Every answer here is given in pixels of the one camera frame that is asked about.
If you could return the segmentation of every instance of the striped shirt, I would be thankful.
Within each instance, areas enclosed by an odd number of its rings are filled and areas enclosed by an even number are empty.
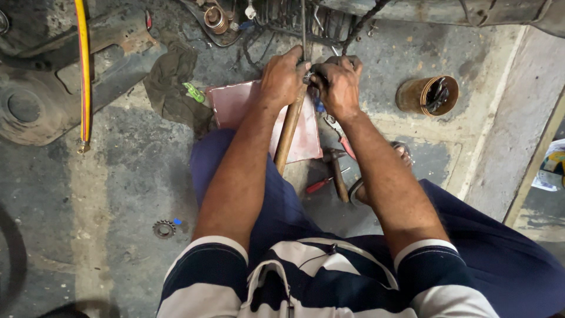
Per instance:
[[[325,238],[279,242],[250,274],[247,264],[229,238],[193,241],[167,272],[157,318],[498,317],[444,240],[407,246],[394,271]]]

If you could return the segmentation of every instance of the blue plastic piece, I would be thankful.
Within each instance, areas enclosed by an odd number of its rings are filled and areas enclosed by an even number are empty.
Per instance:
[[[246,28],[250,28],[252,26],[254,26],[255,23],[253,22],[253,20],[249,20],[249,21],[245,21],[242,24],[240,24],[239,29],[240,30],[245,30]]]
[[[314,109],[316,109],[316,111],[319,111],[321,113],[325,112],[325,107],[324,104],[321,102],[320,97],[316,97],[314,99]]]

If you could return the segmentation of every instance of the dirty rag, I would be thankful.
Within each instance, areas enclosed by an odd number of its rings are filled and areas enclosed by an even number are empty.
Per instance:
[[[166,120],[191,127],[195,134],[207,132],[213,115],[210,108],[187,96],[182,85],[193,78],[198,52],[180,42],[168,45],[143,80],[151,108]]]

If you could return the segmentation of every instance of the copper spring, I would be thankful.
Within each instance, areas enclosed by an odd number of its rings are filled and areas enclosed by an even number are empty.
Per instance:
[[[204,23],[216,34],[224,33],[229,26],[229,21],[224,11],[218,6],[213,6],[206,10],[204,13]]]

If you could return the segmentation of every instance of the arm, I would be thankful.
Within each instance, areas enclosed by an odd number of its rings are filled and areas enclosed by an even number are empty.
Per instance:
[[[371,207],[394,259],[399,289],[418,317],[496,317],[436,211],[367,114],[359,109],[357,57],[332,57],[314,65],[312,82],[328,113],[343,128],[363,176]]]
[[[419,240],[449,241],[412,172],[360,110],[358,85],[362,68],[357,57],[330,58],[314,65],[318,75],[312,77],[312,82],[318,86],[328,113],[339,121],[351,143],[392,257]]]
[[[259,216],[265,191],[267,153],[280,110],[298,95],[310,63],[296,66],[297,45],[274,56],[265,66],[261,92],[251,107],[204,196],[192,240],[208,235],[233,239],[248,249],[251,229]]]
[[[158,318],[235,317],[247,299],[249,235],[263,205],[267,153],[280,110],[292,103],[309,63],[302,47],[271,58],[261,90],[204,196],[192,242],[163,284]]]

